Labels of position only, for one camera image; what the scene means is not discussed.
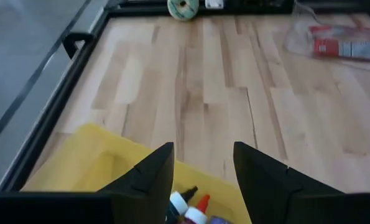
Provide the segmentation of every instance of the black bottle cap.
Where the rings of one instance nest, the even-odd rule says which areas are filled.
[[[194,186],[192,189],[189,189],[180,195],[186,202],[188,202],[194,196],[197,190],[198,190],[197,186]]]

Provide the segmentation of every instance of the white bottle cap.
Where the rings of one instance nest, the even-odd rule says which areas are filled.
[[[206,224],[207,223],[207,216],[204,215],[199,209],[195,207],[190,207],[187,212],[185,213],[185,218],[190,219],[196,224]]]
[[[185,199],[183,199],[179,192],[174,192],[171,194],[170,202],[177,209],[179,215],[185,214],[185,212],[189,208]]]

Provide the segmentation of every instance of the black metal frame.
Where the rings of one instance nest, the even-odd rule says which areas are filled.
[[[301,2],[309,5],[317,13],[366,12],[370,15],[370,0],[309,0],[308,2]],[[208,10],[204,6],[204,0],[201,0],[198,16],[290,14],[292,12],[293,4],[294,0],[228,0],[228,2],[225,3],[224,9]],[[72,58],[72,64],[67,70],[67,74],[65,75],[62,84],[58,87],[55,96],[49,105],[47,105],[42,118],[33,131],[33,134],[30,136],[27,144],[23,147],[14,165],[3,180],[0,190],[20,190],[25,184],[75,85],[77,84],[78,79],[81,77],[85,65],[98,43],[109,19],[112,17],[137,16],[169,16],[166,1],[110,0],[104,8],[102,15],[98,19],[93,30],[89,34],[69,34],[61,40],[70,58]],[[85,41],[80,50],[78,50],[75,45],[75,42],[79,40]]]

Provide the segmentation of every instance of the glue bottle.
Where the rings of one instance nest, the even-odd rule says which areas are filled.
[[[165,224],[178,223],[178,217],[184,215],[188,210],[187,202],[194,196],[197,190],[197,186],[194,186],[182,194],[179,192],[171,194],[169,209],[165,215]]]
[[[181,224],[206,224],[205,210],[208,206],[209,195],[205,195],[196,207],[190,207],[185,213],[185,220]]]

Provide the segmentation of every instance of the gray floor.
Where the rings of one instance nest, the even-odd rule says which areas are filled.
[[[85,0],[0,0],[0,118]]]
[[[84,2],[0,0],[0,119]],[[73,30],[87,31],[105,2],[93,0]],[[60,46],[0,133],[0,183],[69,63]]]

